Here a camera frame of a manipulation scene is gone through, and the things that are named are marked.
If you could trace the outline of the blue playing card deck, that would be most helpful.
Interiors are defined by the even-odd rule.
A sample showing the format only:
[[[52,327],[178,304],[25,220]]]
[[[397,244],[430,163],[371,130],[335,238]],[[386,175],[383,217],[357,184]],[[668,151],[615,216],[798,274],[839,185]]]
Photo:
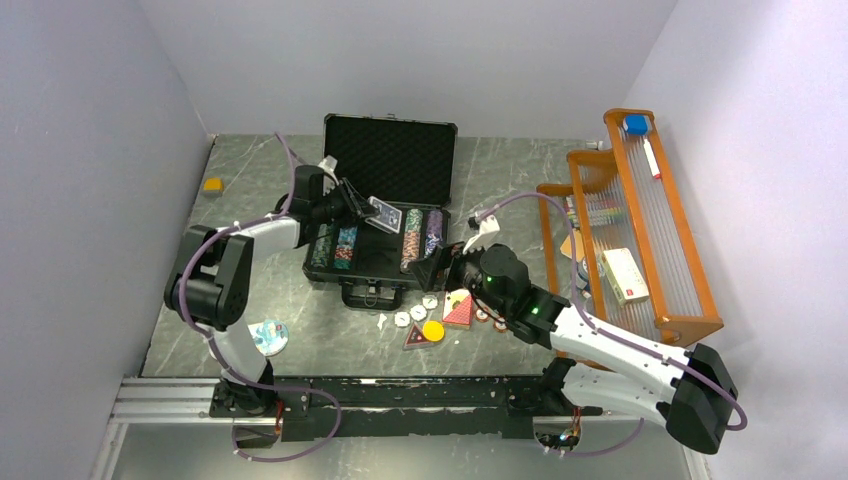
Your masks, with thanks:
[[[365,222],[374,226],[378,230],[388,234],[398,234],[400,232],[403,220],[403,212],[374,197],[368,198],[367,203],[373,208],[374,212],[365,219]]]

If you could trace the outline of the white dealer button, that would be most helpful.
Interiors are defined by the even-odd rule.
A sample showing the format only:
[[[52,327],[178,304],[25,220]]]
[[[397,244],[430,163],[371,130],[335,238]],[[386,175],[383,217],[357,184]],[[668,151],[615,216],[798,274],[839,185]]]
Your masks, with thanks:
[[[410,308],[409,314],[416,322],[425,320],[428,316],[428,309],[424,305],[414,305]]]
[[[408,312],[399,311],[394,315],[393,322],[398,328],[406,328],[412,323],[412,319]]]
[[[421,303],[427,310],[435,310],[439,306],[440,300],[438,296],[428,294],[422,297]]]

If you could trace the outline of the red playing card deck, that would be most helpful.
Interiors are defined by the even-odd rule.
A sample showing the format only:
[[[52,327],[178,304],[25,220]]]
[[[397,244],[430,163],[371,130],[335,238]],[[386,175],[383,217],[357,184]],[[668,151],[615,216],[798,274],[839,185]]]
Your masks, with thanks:
[[[474,316],[474,302],[467,290],[445,293],[442,324],[445,327],[469,330]]]

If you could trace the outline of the yellow round button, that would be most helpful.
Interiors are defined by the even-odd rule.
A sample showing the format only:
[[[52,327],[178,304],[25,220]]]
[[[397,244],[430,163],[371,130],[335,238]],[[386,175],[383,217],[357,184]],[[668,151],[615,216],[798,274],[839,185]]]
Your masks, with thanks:
[[[437,321],[427,321],[421,330],[423,337],[433,343],[441,342],[446,334],[444,326]]]

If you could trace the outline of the clear red triangle marker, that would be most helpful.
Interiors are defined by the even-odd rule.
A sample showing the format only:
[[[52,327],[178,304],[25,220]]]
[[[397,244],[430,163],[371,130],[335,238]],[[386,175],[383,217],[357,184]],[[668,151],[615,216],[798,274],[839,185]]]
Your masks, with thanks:
[[[417,324],[412,324],[404,340],[403,349],[414,350],[427,348],[432,345],[433,343],[424,336],[422,328]]]

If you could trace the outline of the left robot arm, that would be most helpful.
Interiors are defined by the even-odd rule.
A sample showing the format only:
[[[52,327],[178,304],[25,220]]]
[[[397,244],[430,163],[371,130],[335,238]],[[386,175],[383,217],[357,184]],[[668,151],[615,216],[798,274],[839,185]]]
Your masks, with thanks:
[[[312,243],[322,226],[346,227],[377,213],[347,179],[298,166],[288,192],[264,216],[185,232],[164,304],[202,336],[234,407],[261,416],[278,404],[273,368],[243,318],[254,261]]]

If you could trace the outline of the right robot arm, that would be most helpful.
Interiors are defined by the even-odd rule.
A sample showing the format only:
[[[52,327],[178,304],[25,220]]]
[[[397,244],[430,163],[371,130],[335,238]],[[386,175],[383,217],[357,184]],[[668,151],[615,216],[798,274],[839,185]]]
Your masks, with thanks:
[[[527,344],[598,363],[569,360],[539,391],[550,413],[571,406],[599,407],[653,422],[683,446],[718,452],[724,434],[747,426],[738,390],[720,354],[640,337],[587,314],[569,300],[533,284],[527,265],[507,246],[470,253],[460,243],[437,247],[409,264],[427,291],[465,289]]]

